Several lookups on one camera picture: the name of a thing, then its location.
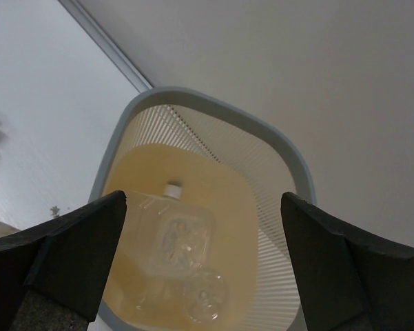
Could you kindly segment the square bottle beige label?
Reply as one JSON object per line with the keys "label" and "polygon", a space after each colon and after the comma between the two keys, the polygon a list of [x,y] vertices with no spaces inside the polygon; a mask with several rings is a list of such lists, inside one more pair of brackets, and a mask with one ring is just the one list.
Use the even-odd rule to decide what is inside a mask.
{"label": "square bottle beige label", "polygon": [[129,191],[120,247],[148,276],[184,279],[206,261],[216,220],[206,208],[181,201],[181,183],[162,195]]}

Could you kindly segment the clear bottle white cap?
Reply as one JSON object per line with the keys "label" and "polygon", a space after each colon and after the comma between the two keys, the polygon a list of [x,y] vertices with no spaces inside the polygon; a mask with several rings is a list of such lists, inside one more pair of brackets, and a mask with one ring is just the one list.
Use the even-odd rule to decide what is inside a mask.
{"label": "clear bottle white cap", "polygon": [[223,316],[229,288],[213,268],[201,268],[181,278],[151,277],[135,296],[135,308],[149,318],[178,317],[211,323]]}

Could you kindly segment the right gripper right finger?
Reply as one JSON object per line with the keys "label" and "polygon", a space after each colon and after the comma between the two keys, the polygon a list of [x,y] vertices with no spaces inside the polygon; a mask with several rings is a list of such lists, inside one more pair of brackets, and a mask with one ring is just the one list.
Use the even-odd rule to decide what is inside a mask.
{"label": "right gripper right finger", "polygon": [[281,215],[308,330],[414,330],[414,248],[292,192]]}

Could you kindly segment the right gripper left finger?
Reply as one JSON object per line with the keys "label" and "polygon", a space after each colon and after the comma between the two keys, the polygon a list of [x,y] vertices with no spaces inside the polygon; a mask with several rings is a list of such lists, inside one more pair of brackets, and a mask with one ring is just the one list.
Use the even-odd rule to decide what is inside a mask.
{"label": "right gripper left finger", "polygon": [[0,237],[0,330],[86,330],[95,321],[126,200],[115,191]]}

